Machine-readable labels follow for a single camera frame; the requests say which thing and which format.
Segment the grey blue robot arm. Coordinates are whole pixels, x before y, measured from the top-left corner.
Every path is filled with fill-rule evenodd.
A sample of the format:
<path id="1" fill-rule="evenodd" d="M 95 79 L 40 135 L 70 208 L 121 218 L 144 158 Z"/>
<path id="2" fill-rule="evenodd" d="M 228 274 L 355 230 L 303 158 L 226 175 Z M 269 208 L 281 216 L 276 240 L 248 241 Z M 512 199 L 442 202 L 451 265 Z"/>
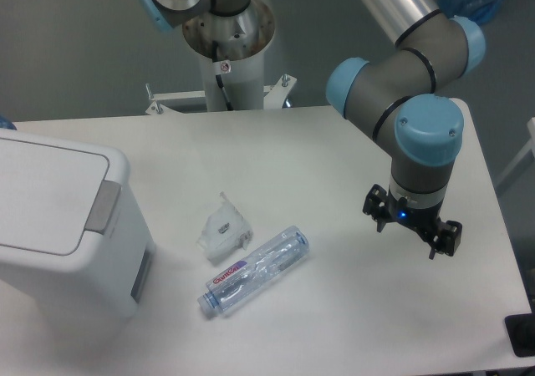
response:
<path id="1" fill-rule="evenodd" d="M 349 58 L 326 86 L 328 102 L 391 158 L 390 183 L 375 185 L 363 211 L 378 228 L 398 223 L 432 254 L 452 256 L 462 226 L 440 211 L 462 145 L 461 109 L 436 91 L 483 59 L 486 41 L 468 18 L 448 18 L 434 0 L 362 0 L 395 46 L 380 64 Z M 210 111 L 263 109 L 263 68 L 250 62 L 273 39 L 260 0 L 140 0 L 163 32 L 180 28 L 201 60 Z"/>

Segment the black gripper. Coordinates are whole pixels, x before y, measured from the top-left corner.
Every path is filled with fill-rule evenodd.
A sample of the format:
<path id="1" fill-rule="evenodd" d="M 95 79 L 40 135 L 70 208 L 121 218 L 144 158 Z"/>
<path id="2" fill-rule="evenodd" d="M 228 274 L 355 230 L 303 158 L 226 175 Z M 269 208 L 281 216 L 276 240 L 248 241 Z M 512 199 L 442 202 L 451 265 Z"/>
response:
<path id="1" fill-rule="evenodd" d="M 462 224 L 441 221 L 441 207 L 442 202 L 424 209 L 408 207 L 404 198 L 396 200 L 383 187 L 373 184 L 364 198 L 363 213 L 374 220 L 377 232 L 391 222 L 414 231 L 431 247 L 429 259 L 433 260 L 436 254 L 453 257 L 461 243 Z"/>

